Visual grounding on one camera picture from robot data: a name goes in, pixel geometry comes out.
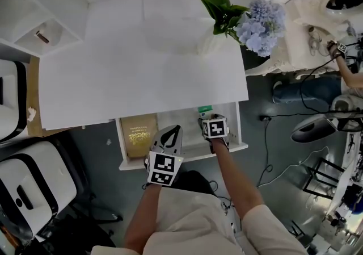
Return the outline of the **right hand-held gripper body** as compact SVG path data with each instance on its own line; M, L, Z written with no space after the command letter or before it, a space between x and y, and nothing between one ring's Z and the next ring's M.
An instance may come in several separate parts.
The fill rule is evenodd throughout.
M198 118L198 124L204 138L224 138L229 134L227 118L219 114L210 119Z

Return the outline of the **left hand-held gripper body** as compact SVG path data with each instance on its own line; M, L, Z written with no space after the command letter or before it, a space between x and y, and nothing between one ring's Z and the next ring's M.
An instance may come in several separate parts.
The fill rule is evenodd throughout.
M147 182L171 186L183 161L183 157L150 151L146 168Z

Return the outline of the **white drawer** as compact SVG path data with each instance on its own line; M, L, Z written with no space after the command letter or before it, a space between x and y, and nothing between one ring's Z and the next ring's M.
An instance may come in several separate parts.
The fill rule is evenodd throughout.
M230 130L230 151L236 152L248 148L248 145L242 141L238 102L215 104L213 105L213 112L227 117L227 123ZM183 141L180 156L184 157L185 162L202 160L214 156L210 152L209 144L203 139L201 129L197 124L199 113L196 108L159 112L156 115L158 129L163 129L175 124L182 127ZM143 158L130 159L127 156L123 138L123 129L121 126L121 118L116 120L116 127L120 142L120 149L123 155L123 160L119 166L119 170L127 171L142 169Z

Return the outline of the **small green white box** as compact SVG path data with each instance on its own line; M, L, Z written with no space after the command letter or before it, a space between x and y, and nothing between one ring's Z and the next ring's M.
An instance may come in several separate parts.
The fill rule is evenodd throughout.
M197 110L201 119L211 119L212 115L214 114L212 105L201 106L198 107Z

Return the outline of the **person's left forearm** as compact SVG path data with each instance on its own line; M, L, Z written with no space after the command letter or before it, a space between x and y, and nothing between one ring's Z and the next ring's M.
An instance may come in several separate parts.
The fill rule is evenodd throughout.
M157 228L157 212L161 185L149 185L138 204L124 236L124 248L138 254Z

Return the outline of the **person's right forearm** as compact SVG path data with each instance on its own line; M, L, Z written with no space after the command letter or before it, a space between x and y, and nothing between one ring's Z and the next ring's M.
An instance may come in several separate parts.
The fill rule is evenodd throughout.
M264 204L262 196L248 176L238 169L224 142L220 139L212 139L211 142L227 192L243 220L249 211Z

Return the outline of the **brown book with gold print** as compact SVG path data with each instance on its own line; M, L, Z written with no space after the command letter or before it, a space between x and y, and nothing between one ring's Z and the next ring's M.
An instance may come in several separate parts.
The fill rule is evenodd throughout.
M130 159L145 158L158 131L157 115L146 114L121 118L123 138Z

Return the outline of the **person's dark legs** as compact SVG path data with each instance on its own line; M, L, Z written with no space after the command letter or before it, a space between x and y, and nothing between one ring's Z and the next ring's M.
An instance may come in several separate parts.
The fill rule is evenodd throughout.
M195 170L179 173L170 188L215 196L209 181Z

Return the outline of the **white desk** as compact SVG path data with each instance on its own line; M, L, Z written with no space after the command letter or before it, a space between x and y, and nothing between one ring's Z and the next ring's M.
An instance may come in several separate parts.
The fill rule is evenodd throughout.
M145 44L81 44L40 60L40 116L46 129L246 100L235 44L206 57L158 52Z

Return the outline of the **person's cream shirt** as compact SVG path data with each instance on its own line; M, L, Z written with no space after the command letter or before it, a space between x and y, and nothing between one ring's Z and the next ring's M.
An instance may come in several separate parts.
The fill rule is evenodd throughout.
M142 254L127 248L94 246L90 255L307 255L307 252L264 204L245 214L242 232L235 235L217 197L163 188L157 228Z

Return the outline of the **white ribbed vase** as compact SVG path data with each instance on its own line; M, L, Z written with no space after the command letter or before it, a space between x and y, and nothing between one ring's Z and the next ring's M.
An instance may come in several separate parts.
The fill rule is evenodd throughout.
M212 31L206 31L197 43L197 54L202 57L228 53L239 49L240 44L229 34L214 35Z

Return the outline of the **white robot with black base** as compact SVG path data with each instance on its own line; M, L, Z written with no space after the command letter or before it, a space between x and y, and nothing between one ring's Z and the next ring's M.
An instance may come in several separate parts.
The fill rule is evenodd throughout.
M291 139L306 144L321 140L336 132L363 131L363 98L343 94L334 99L330 110L313 115L295 127Z

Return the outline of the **lilac flowers with green leaves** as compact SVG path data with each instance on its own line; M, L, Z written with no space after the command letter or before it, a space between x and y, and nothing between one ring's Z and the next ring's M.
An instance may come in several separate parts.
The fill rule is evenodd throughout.
M259 57L268 57L284 36L286 13L272 0L253 0L249 6L230 0L200 0L214 20L213 34L231 37Z

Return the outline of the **cream carved vanity table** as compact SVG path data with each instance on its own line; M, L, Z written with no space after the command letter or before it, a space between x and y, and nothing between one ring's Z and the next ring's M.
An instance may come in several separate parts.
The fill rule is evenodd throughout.
M269 59L246 70L247 76L269 73L306 72L318 68L318 73L337 70L329 61L326 44L330 40L345 41L353 33L351 19L335 19L319 11L321 0L289 0L285 5L285 33Z

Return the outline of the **large white grey robot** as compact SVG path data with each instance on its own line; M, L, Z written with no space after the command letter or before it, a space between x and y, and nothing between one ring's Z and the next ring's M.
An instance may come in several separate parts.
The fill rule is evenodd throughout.
M43 229L82 191L70 153L40 141L0 161L0 222L22 241Z
M7 143L27 127L27 66L0 59L0 144Z

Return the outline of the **cardboard box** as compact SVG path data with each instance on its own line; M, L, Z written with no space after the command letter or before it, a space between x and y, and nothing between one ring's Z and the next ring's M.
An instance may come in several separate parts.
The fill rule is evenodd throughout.
M27 67L27 98L26 109L27 118L29 116L28 108L36 109L37 114L32 122L27 121L27 131L30 137L48 137L57 133L67 131L70 128L46 130L42 127L40 118L39 105L39 63L40 59L36 56L31 56Z

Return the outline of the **grey metal chair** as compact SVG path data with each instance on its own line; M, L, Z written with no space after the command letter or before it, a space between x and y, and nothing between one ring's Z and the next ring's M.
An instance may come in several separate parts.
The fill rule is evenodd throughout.
M292 222L292 226L291 229L292 231L290 231L290 233L305 247L307 248L311 242L313 241L313 238L308 235L305 234L303 230L301 230L301 228L298 226L298 224L291 220Z

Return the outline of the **black metal frame stand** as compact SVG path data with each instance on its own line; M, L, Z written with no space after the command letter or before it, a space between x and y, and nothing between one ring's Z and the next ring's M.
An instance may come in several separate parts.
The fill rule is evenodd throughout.
M328 174L325 170L322 169L322 166L327 166L329 169L336 170L338 173L338 177L334 177L332 174ZM305 183L302 191L308 193L310 195L314 195L316 197L325 198L328 200L332 200L334 198L334 193L329 194L328 190L326 193L319 193L316 190L313 190L310 187L312 182L316 182L317 186L327 187L327 189L336 190L337 185L339 183L340 176L344 173L344 169L333 162L321 157L317 162L314 168L308 166L307 167L309 177L307 182Z

